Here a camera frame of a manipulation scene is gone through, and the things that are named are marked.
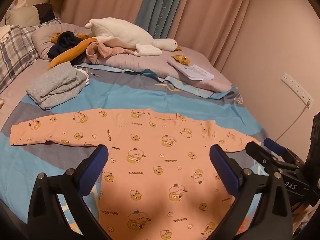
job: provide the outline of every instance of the plaid pillow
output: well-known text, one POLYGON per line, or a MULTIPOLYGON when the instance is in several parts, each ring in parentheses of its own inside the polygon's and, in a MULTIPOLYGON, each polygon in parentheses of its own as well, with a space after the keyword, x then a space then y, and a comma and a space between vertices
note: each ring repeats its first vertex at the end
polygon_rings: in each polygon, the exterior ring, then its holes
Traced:
POLYGON ((39 24, 39 25, 21 28, 21 32, 22 32, 22 35, 23 35, 23 42, 24 42, 24 44, 26 46, 27 51, 31 54, 31 57, 32 57, 33 61, 35 61, 36 59, 40 58, 40 56, 39 56, 35 46, 33 45, 32 38, 31 38, 32 33, 38 28, 49 26, 49 25, 52 25, 52 24, 60 24, 60 23, 62 23, 60 21, 60 18, 55 18, 55 19, 53 19, 51 21, 48 21, 48 22, 45 22, 45 23, 42 23, 42 24, 39 24))
POLYGON ((0 43, 0 94, 32 62, 23 43, 21 28, 13 27, 7 41, 0 43))

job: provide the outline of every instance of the white cable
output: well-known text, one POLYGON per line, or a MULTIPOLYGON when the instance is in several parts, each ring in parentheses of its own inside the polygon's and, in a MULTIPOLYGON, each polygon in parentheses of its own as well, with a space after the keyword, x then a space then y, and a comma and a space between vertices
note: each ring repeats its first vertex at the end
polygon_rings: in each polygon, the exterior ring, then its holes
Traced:
POLYGON ((287 128, 287 130, 285 130, 276 140, 276 142, 295 124, 295 122, 297 122, 297 120, 300 118, 300 116, 302 116, 303 112, 310 106, 311 102, 308 101, 306 106, 303 108, 301 114, 299 114, 298 118, 296 120, 294 120, 294 122, 287 128))

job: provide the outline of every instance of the pink wall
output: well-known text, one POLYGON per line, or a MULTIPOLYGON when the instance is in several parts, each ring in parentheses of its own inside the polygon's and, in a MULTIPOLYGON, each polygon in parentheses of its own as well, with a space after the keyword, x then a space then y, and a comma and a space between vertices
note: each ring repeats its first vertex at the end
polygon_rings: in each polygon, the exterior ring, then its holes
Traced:
POLYGON ((239 87, 246 107, 272 139, 304 108, 280 80, 284 72, 314 99, 278 141, 305 159, 313 116, 320 111, 320 20, 307 0, 250 0, 222 73, 239 87))

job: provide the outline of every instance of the goose plush toy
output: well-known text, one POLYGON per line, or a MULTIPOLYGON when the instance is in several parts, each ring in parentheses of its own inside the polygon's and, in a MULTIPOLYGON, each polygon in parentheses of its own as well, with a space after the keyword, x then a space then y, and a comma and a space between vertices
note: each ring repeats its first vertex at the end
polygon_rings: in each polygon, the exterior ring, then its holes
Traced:
POLYGON ((90 36, 98 42, 112 48, 135 49, 135 56, 161 55, 161 50, 174 51, 178 46, 173 39, 153 39, 144 29, 121 19, 93 19, 84 27, 91 29, 90 36))

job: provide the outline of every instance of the power outlet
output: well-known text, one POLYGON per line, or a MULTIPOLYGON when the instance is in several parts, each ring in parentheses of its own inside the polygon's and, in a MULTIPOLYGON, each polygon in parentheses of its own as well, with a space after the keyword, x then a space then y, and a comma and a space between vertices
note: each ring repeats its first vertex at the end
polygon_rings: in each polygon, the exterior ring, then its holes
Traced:
POLYGON ((313 104, 313 98, 309 95, 305 89, 300 86, 291 76, 289 76, 286 72, 282 75, 281 80, 292 89, 293 92, 304 102, 306 105, 308 101, 310 101, 310 108, 313 104))

